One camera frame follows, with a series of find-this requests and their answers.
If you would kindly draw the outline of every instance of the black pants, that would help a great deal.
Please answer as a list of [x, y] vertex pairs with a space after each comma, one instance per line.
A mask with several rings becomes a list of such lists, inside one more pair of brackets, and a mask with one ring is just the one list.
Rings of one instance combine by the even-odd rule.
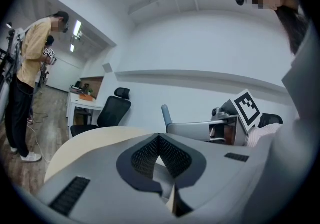
[[17, 148], [21, 156], [26, 157], [29, 150], [26, 145], [27, 119], [29, 116], [34, 89], [21, 82], [16, 76], [10, 85], [9, 103], [5, 112], [5, 129], [10, 146]]

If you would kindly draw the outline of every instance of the fluorescent light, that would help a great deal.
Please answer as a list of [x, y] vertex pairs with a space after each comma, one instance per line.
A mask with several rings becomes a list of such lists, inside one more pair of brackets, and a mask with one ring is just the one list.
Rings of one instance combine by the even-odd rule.
[[80, 21], [76, 21], [76, 25], [75, 25], [75, 27], [74, 27], [74, 35], [75, 36], [78, 36], [78, 33], [79, 33], [79, 30], [80, 30], [80, 27], [81, 27], [81, 22]]

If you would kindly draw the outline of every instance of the black office chair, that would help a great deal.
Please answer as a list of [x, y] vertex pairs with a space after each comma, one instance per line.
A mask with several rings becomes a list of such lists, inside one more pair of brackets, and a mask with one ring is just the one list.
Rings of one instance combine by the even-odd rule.
[[96, 125], [74, 125], [71, 126], [72, 136], [76, 136], [85, 131], [89, 131], [98, 127], [117, 126], [124, 115], [131, 107], [131, 102], [128, 101], [130, 89], [119, 87], [115, 90], [115, 96], [110, 96], [100, 113], [97, 126]]
[[270, 125], [273, 123], [283, 124], [284, 121], [282, 120], [282, 118], [279, 115], [263, 113], [261, 116], [260, 123], [259, 123], [258, 127], [264, 127], [266, 125]]

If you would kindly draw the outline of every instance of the orange object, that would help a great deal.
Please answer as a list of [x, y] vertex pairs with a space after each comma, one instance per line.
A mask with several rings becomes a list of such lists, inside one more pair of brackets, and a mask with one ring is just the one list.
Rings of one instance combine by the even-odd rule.
[[94, 98], [88, 94], [81, 94], [81, 95], [79, 95], [79, 98], [81, 100], [90, 101], [90, 102], [93, 102], [93, 100], [94, 100]]

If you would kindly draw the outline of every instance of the black vent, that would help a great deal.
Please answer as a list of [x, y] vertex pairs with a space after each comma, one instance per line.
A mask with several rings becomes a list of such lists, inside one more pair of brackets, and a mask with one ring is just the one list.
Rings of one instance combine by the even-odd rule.
[[158, 139], [155, 138], [132, 155], [131, 163], [137, 172], [152, 179], [158, 156]]
[[159, 155], [173, 178], [182, 174], [192, 163], [190, 154], [162, 137], [159, 137]]
[[241, 155], [241, 154], [237, 154], [237, 153], [232, 153], [232, 152], [226, 153], [225, 157], [226, 158], [231, 158], [231, 159], [234, 159], [234, 160], [243, 161], [243, 162], [246, 162], [248, 160], [248, 158], [249, 158], [249, 156]]
[[67, 216], [85, 191], [89, 182], [90, 180], [84, 177], [75, 177], [50, 204], [50, 207]]

